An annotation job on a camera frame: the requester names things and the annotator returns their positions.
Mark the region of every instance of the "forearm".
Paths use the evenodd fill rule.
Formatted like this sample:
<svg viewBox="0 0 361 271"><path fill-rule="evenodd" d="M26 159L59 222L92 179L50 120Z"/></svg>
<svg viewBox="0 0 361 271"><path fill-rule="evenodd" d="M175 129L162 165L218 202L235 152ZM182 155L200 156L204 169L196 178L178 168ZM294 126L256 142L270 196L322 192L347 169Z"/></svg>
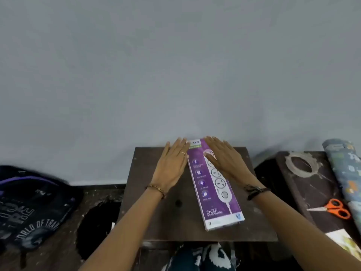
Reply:
<svg viewBox="0 0 361 271"><path fill-rule="evenodd" d="M253 201L304 270L361 270L361 262L272 192Z"/></svg>
<svg viewBox="0 0 361 271"><path fill-rule="evenodd" d="M161 199L162 194L159 191L148 188L80 270L130 270L151 217Z"/></svg>

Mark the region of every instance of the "purple stripe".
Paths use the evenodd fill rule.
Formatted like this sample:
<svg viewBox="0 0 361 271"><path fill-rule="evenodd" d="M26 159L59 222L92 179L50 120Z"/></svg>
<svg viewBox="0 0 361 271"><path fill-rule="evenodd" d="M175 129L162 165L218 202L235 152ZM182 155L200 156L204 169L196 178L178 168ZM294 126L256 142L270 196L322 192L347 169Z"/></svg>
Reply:
<svg viewBox="0 0 361 271"><path fill-rule="evenodd" d="M52 181L49 181L49 180L47 180L47 179L40 178L40 177L35 177L35 176L9 178L9 179L0 181L0 185L3 184L3 183L7 183L7 182L18 181L18 180L26 180L26 179L41 180L41 181L45 181L45 182L49 182L49 183L51 183L51 184L57 185L56 183L54 183L54 182L52 182Z"/></svg>

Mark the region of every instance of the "black bag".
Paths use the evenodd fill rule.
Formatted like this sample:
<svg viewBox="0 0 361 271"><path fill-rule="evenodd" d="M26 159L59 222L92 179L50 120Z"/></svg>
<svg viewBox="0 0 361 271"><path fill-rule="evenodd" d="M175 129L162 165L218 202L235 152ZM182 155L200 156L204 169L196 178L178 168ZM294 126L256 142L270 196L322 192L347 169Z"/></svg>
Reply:
<svg viewBox="0 0 361 271"><path fill-rule="evenodd" d="M0 166L0 242L37 248L78 207L83 191L60 180Z"/></svg>

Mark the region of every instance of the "bracelet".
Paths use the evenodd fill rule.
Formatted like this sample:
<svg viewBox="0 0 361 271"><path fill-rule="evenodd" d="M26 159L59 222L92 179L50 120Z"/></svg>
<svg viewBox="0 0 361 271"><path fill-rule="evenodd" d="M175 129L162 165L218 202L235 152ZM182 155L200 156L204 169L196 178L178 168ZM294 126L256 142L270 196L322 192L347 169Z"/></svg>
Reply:
<svg viewBox="0 0 361 271"><path fill-rule="evenodd" d="M154 184L149 184L149 185L147 185L147 186L146 186L146 189L147 189L148 187L155 188L155 189L158 190L160 193L162 193L162 200L167 197L167 194L165 194L165 192L164 192L160 187L157 187L157 186L154 185Z"/></svg>
<svg viewBox="0 0 361 271"><path fill-rule="evenodd" d="M246 191L248 192L248 197L247 200L252 200L255 196L264 193L266 191L271 191L271 189L269 188L260 188L260 187L255 187L252 185L246 186Z"/></svg>

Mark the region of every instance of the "scissors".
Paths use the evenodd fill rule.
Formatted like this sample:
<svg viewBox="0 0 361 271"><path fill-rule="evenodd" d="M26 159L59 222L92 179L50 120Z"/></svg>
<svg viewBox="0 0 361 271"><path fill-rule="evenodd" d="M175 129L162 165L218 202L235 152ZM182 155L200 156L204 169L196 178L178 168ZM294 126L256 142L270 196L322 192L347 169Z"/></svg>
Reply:
<svg viewBox="0 0 361 271"><path fill-rule="evenodd" d="M323 207L311 208L307 209L308 211L327 211L328 213L334 214L339 218L343 218L345 220L351 217L350 212L343 208L343 204L338 199L331 199L329 202Z"/></svg>

